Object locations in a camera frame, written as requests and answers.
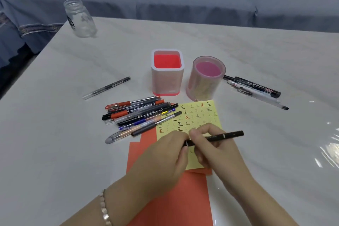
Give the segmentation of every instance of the tabletop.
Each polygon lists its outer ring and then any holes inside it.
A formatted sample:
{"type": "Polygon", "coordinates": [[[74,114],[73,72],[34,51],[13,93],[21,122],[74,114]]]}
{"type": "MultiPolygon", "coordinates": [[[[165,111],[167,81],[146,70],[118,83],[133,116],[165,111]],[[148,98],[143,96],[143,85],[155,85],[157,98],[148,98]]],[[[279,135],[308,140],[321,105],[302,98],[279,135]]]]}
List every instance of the tabletop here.
{"type": "MultiPolygon", "coordinates": [[[[288,111],[236,92],[215,93],[221,125],[236,140],[255,179],[300,225],[337,225],[339,214],[339,34],[94,18],[94,38],[66,23],[0,100],[0,221],[58,226],[126,172],[128,137],[104,106],[151,96],[151,51],[183,53],[181,92],[193,60],[210,55],[226,74],[282,93],[288,111]],[[119,79],[131,80],[82,100],[119,79]]],[[[250,225],[215,176],[207,177],[214,225],[250,225]]]]}

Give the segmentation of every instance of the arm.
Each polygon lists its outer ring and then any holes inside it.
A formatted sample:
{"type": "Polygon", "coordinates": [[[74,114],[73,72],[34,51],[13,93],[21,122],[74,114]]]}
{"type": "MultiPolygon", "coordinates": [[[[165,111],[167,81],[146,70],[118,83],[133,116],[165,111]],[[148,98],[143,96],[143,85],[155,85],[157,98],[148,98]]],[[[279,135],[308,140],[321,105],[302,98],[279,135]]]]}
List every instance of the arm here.
{"type": "Polygon", "coordinates": [[[213,124],[191,129],[198,161],[212,168],[245,211],[253,226],[298,226],[292,217],[254,180],[234,140],[210,143],[202,134],[225,133],[213,124]]]}
{"type": "MultiPolygon", "coordinates": [[[[105,190],[109,220],[127,225],[152,199],[172,189],[185,171],[188,135],[173,131],[151,145],[130,171],[105,190]]],[[[60,226],[105,226],[99,196],[60,226]]]]}

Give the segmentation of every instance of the person's left hand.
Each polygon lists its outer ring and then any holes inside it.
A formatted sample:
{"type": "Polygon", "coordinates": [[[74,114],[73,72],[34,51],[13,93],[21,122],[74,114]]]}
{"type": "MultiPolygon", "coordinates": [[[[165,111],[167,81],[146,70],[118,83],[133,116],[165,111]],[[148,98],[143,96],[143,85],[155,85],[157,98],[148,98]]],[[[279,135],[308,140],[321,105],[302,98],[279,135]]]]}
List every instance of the person's left hand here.
{"type": "Polygon", "coordinates": [[[188,134],[172,131],[152,144],[127,173],[129,181],[149,200],[163,195],[178,182],[188,163],[188,134]]]}

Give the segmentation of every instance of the orange paper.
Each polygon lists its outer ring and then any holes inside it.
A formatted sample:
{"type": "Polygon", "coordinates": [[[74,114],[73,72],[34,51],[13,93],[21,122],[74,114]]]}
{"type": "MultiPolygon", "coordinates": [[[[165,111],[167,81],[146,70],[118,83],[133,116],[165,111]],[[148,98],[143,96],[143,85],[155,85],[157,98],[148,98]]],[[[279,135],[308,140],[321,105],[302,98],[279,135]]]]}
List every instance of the orange paper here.
{"type": "MultiPolygon", "coordinates": [[[[140,142],[129,143],[127,171],[156,140],[154,128],[143,133],[140,142]]],[[[205,168],[185,171],[174,189],[150,202],[129,226],[213,226],[205,173],[212,172],[205,168]]]]}

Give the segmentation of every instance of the pen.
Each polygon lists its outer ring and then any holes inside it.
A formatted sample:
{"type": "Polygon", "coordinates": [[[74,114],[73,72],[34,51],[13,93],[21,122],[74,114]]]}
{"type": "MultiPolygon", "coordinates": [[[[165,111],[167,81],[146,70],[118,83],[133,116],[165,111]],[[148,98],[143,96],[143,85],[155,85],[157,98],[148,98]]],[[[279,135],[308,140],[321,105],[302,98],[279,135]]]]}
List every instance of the pen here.
{"type": "Polygon", "coordinates": [[[243,78],[239,78],[239,77],[232,78],[230,76],[224,75],[223,79],[225,79],[227,81],[233,81],[233,82],[236,82],[236,83],[240,83],[242,85],[248,86],[248,87],[256,89],[258,91],[262,91],[263,93],[265,93],[267,95],[270,95],[271,97],[278,98],[281,95],[281,92],[279,92],[279,91],[276,91],[276,90],[273,90],[273,89],[261,86],[261,85],[259,85],[257,83],[250,82],[250,81],[248,81],[246,79],[243,79],[243,78]]]}
{"type": "Polygon", "coordinates": [[[167,115],[167,114],[172,113],[172,112],[174,112],[174,111],[175,111],[175,108],[172,108],[171,110],[168,110],[168,111],[159,113],[159,114],[157,114],[157,115],[153,115],[153,116],[150,116],[150,117],[147,117],[147,118],[138,120],[138,121],[136,121],[136,122],[134,122],[134,123],[130,123],[130,124],[125,125],[125,126],[120,126],[120,127],[119,127],[119,130],[127,130],[127,129],[129,129],[129,128],[135,126],[135,125],[138,125],[138,124],[144,123],[144,122],[146,122],[146,121],[149,121],[150,119],[153,119],[154,117],[157,117],[157,116],[159,116],[159,115],[160,115],[160,116],[167,115]]]}
{"type": "Polygon", "coordinates": [[[89,99],[89,98],[92,97],[92,96],[96,96],[96,95],[98,95],[98,94],[100,94],[100,93],[102,93],[102,92],[104,92],[104,91],[106,91],[106,90],[108,90],[108,89],[111,89],[111,88],[113,88],[113,87],[115,87],[115,86],[118,86],[118,85],[120,85],[121,83],[127,82],[127,81],[129,81],[129,80],[130,80],[130,77],[126,77],[126,78],[121,79],[121,80],[119,80],[119,81],[117,81],[117,82],[113,82],[112,84],[109,84],[109,85],[107,85],[107,86],[105,86],[105,87],[102,87],[102,88],[100,88],[100,89],[97,89],[97,90],[95,90],[95,91],[93,91],[93,92],[91,92],[91,93],[89,93],[89,94],[87,94],[87,95],[84,95],[84,96],[82,97],[82,99],[83,99],[83,100],[89,99]]]}
{"type": "Polygon", "coordinates": [[[145,101],[145,100],[149,100],[149,99],[154,99],[156,97],[160,98],[160,96],[149,96],[149,97],[146,97],[144,99],[138,99],[138,100],[133,100],[133,101],[126,101],[126,102],[121,102],[121,103],[115,103],[115,104],[107,105],[105,107],[105,109],[109,110],[109,109],[114,108],[114,107],[129,106],[129,105],[131,105],[133,103],[140,102],[140,101],[145,101]]]}
{"type": "Polygon", "coordinates": [[[139,107],[141,105],[145,105],[145,104],[149,104],[149,103],[152,103],[152,102],[155,102],[155,101],[158,101],[158,100],[161,100],[161,98],[159,97],[155,97],[154,99],[149,99],[149,100],[146,100],[146,101],[140,101],[140,102],[136,102],[136,103],[133,103],[129,106],[119,106],[119,107],[115,107],[115,108],[111,108],[107,111],[107,114],[112,114],[112,113],[117,113],[117,112],[120,112],[120,111],[123,111],[123,110],[127,110],[129,108],[133,108],[133,107],[139,107]]]}
{"type": "Polygon", "coordinates": [[[111,144],[111,143],[113,143],[113,142],[115,142],[115,141],[117,141],[117,140],[119,140],[119,139],[122,139],[122,138],[124,138],[124,137],[130,135],[130,134],[131,134],[132,132],[134,132],[135,130],[137,130],[137,129],[141,128],[141,127],[147,126],[147,125],[149,125],[149,124],[152,124],[152,123],[154,123],[154,122],[156,122],[156,121],[159,121],[159,120],[161,120],[161,116],[157,116],[157,117],[153,118],[152,120],[149,120],[149,121],[144,122],[144,123],[142,123],[142,124],[136,125],[136,126],[130,128],[130,129],[128,129],[128,130],[125,130],[125,131],[118,131],[118,132],[112,134],[111,136],[109,136],[109,137],[105,140],[105,143],[106,143],[106,144],[111,144]]]}
{"type": "Polygon", "coordinates": [[[255,99],[259,99],[259,100],[261,100],[261,101],[264,101],[264,102],[266,102],[266,103],[269,103],[269,104],[271,104],[271,105],[274,105],[274,106],[276,106],[276,107],[279,107],[279,108],[281,108],[281,109],[284,109],[284,110],[290,109],[290,108],[287,107],[287,106],[283,106],[283,105],[281,105],[281,104],[273,103],[272,101],[269,101],[268,99],[265,99],[265,98],[263,98],[262,96],[257,95],[255,92],[248,91],[248,90],[241,89],[241,88],[237,89],[237,91],[240,92],[240,93],[243,93],[243,94],[245,94],[245,95],[254,97],[255,99]]]}
{"type": "Polygon", "coordinates": [[[143,105],[133,107],[133,108],[129,108],[129,109],[117,112],[117,113],[107,114],[107,115],[103,116],[101,119],[104,121],[104,120],[107,120],[109,118],[111,118],[111,119],[119,118],[121,116],[130,114],[130,113],[133,113],[133,112],[136,112],[136,111],[141,111],[141,110],[146,109],[146,108],[151,107],[151,106],[162,104],[164,102],[165,102],[165,100],[162,99],[162,100],[158,100],[158,101],[151,102],[151,103],[148,103],[148,104],[143,104],[143,105]]]}
{"type": "Polygon", "coordinates": [[[121,116],[119,118],[115,118],[114,122],[115,123],[120,123],[122,121],[126,121],[128,119],[132,119],[132,118],[138,117],[139,115],[142,115],[142,114],[146,114],[146,113],[157,111],[157,110],[159,110],[161,108],[164,108],[164,107],[167,107],[167,106],[170,106],[170,105],[171,105],[170,102],[166,102],[166,103],[163,103],[163,104],[159,104],[159,105],[155,105],[155,106],[152,106],[152,107],[148,107],[146,109],[142,109],[140,111],[136,111],[136,112],[133,112],[133,113],[121,116]]]}
{"type": "MultiPolygon", "coordinates": [[[[209,136],[205,137],[209,142],[214,142],[214,141],[219,141],[219,140],[224,140],[224,139],[230,139],[230,138],[236,138],[236,137],[241,137],[244,135],[244,132],[242,130],[240,131],[234,131],[234,132],[229,132],[229,133],[222,133],[214,136],[209,136]]],[[[186,140],[182,147],[188,146],[192,147],[194,146],[194,143],[192,140],[186,140]]]]}
{"type": "Polygon", "coordinates": [[[123,122],[117,123],[117,125],[118,126],[125,126],[127,124],[133,123],[133,122],[138,121],[140,119],[144,119],[144,118],[156,115],[156,114],[160,114],[160,113],[162,113],[164,111],[168,111],[168,110],[170,110],[172,108],[177,108],[178,106],[179,106],[179,104],[173,104],[173,105],[167,106],[165,108],[159,109],[158,111],[154,111],[154,112],[150,112],[150,113],[147,113],[147,114],[139,115],[136,118],[133,118],[133,119],[130,119],[130,120],[127,120],[127,121],[123,121],[123,122]]]}
{"type": "Polygon", "coordinates": [[[261,91],[258,91],[258,90],[255,90],[255,89],[252,89],[250,87],[247,87],[247,86],[244,86],[244,85],[241,85],[240,83],[237,83],[237,82],[234,82],[234,81],[227,81],[228,84],[234,86],[235,88],[237,89],[244,89],[244,90],[247,90],[247,91],[250,91],[250,92],[253,92],[253,93],[256,93],[257,95],[261,96],[262,98],[264,99],[268,99],[268,100],[271,100],[272,102],[274,103],[280,103],[280,100],[274,98],[274,97],[271,97],[261,91]]]}
{"type": "Polygon", "coordinates": [[[157,125],[162,124],[163,122],[168,121],[168,120],[170,120],[170,119],[172,119],[172,118],[174,118],[174,117],[176,117],[176,116],[178,116],[178,115],[181,115],[181,114],[182,114],[181,111],[176,112],[176,113],[174,113],[174,114],[172,114],[172,115],[169,115],[169,116],[167,116],[167,117],[161,119],[160,121],[157,121],[157,122],[154,122],[154,123],[150,123],[150,124],[148,124],[148,125],[146,125],[146,126],[144,126],[144,127],[142,127],[142,128],[137,129],[136,131],[133,131],[131,135],[132,135],[133,137],[135,137],[135,136],[137,136],[137,135],[139,135],[139,134],[142,134],[142,133],[144,133],[144,132],[146,132],[146,131],[148,131],[148,130],[150,130],[150,129],[153,129],[153,128],[156,127],[157,125]]]}

